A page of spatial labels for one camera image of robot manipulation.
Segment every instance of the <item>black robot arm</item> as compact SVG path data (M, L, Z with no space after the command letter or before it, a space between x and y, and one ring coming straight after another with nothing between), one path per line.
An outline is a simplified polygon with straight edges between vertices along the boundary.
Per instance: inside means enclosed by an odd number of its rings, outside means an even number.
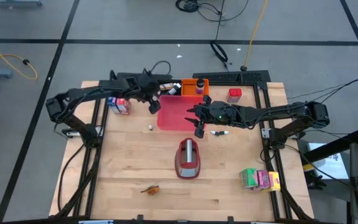
M99 86L89 88L72 88L66 93L60 93L46 101L49 118L54 123L65 123L78 131L86 147L97 147L100 138L95 126L85 124L73 113L82 102L104 99L107 97L136 99L143 103L149 102L149 111L154 114L160 109L158 100L153 97L160 90L158 80L144 70L141 74L130 77L116 78L109 82L100 83Z
M230 105L223 101L211 102L206 95L204 103L194 105L188 112L194 112L199 119L186 118L196 126L195 136L204 136L205 124L233 126L253 129L260 121L274 121L292 118L290 124L282 128L271 129L268 135L270 146L283 148L288 137L314 127L323 128L329 124L329 116L325 105L317 102L293 103L291 105L274 106L257 109L250 106Z

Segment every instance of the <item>red tape dispenser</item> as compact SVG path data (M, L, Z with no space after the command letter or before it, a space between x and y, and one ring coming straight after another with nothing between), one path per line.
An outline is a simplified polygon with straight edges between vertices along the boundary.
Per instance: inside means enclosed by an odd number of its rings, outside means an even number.
M192 138L186 138L180 142L175 156L175 170L177 176L182 179L193 179L200 174L200 154L197 142Z

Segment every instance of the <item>yellow cable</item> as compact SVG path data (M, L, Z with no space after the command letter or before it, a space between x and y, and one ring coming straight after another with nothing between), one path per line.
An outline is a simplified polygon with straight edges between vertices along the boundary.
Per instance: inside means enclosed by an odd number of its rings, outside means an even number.
M258 22L256 23L256 26L254 28L254 31L252 33L252 37L251 37L251 40L249 42L249 45L248 45L248 52L247 52L247 57L246 57L246 62L244 63L244 66L246 67L248 65L248 59L249 59L249 54L251 53L251 46L252 46L252 42L254 41L254 38L255 38L255 35L256 35L256 31L258 30L258 27L259 27L259 23L260 21L262 20L263 16L264 16L264 13L265 13L265 9L266 9L266 6L267 6L267 2L269 0L265 0L265 4L262 8L262 11L260 12L259 14L259 19L258 19Z
M28 63L27 65L32 69L32 71L34 72L34 74L35 74L35 77L28 77L27 75L24 75L19 69L17 69L15 66L13 66L10 62L8 62L7 60L6 60L6 58L5 57L15 57L15 58L18 58L18 59L20 59L20 60L24 60L23 58L21 58L21 57L19 57L19 56L17 56L17 55L14 55L14 54L1 54L0 53L0 57L11 67L11 68L13 68L13 70L15 70L19 75L21 75L21 76L23 76L24 78L26 78L26 79L29 79L29 80L36 80L36 79L38 79L38 73L37 73L37 71L36 71L36 69L30 64L30 63Z

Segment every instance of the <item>orange bin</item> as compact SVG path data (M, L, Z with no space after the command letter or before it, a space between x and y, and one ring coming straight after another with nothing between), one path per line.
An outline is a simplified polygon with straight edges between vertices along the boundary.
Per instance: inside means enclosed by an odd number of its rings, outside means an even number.
M181 95L182 96L203 96L209 94L209 81L204 80L204 92L203 94L196 93L197 78L185 78L181 81Z

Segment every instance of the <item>small carton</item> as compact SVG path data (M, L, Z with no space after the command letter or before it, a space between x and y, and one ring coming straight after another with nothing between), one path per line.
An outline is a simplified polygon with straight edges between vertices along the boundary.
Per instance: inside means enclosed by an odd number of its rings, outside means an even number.
M257 171L254 168L245 169L240 172L240 179L243 188L258 186Z
M278 172L269 172L268 173L268 181L269 181L270 187L265 189L264 191L281 190L280 178L278 177Z
M267 170L258 170L257 178L259 185L257 187L253 187L252 190L262 190L270 187L269 173Z
M131 103L125 99L119 99L115 97L109 97L107 104L110 106L112 111L116 114L128 115L131 110Z
M242 93L240 88L231 88L227 93L226 101L228 103L238 103L241 98L241 95Z

